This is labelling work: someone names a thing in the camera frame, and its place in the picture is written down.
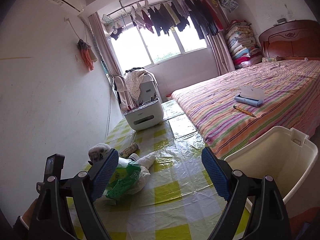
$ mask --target bed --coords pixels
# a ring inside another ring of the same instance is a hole
[[[233,71],[172,94],[218,158],[224,159],[276,125],[294,127],[309,136],[319,125],[319,24],[292,21],[265,31],[259,40],[266,56],[282,60]],[[254,107],[234,101],[240,86],[262,88],[264,104]]]

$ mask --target white plastic bin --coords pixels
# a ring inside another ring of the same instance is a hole
[[[248,177],[262,179],[271,175],[284,204],[296,193],[318,158],[317,146],[309,136],[282,126],[271,128],[264,135],[229,155],[225,161],[233,170],[241,170]],[[250,212],[252,203],[247,199]]]

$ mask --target pencil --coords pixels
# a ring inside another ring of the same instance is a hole
[[[247,114],[247,115],[250,115],[250,116],[256,118],[256,116],[255,116],[253,113],[250,113],[250,112],[248,112],[248,111],[246,111],[246,110],[244,110],[244,109],[242,109],[242,108],[240,108],[240,107],[233,106],[233,108],[236,109],[236,110],[238,110],[238,111],[240,111],[240,112],[242,112],[242,113],[244,113],[244,114]]]

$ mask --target electrical outlet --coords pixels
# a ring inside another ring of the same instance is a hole
[[[77,62],[82,62],[82,59],[78,55],[76,55],[76,61]]]

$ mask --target blue gripper pad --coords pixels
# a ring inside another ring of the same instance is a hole
[[[213,157],[211,150],[204,148],[201,154],[201,160],[205,167],[218,195],[226,201],[231,198],[231,193],[228,185],[228,178],[218,164],[217,157]]]
[[[90,174],[91,169],[93,169],[93,172],[95,172],[94,169],[99,169],[96,171],[96,175],[91,182],[92,192],[90,194],[90,198],[92,201],[95,201],[96,199],[102,197],[103,192],[105,191],[111,176],[113,175],[118,166],[118,152],[115,149],[111,149],[110,151],[111,154],[107,156],[107,159],[104,160],[104,163],[102,165],[100,162],[96,162],[88,171],[88,173]]]

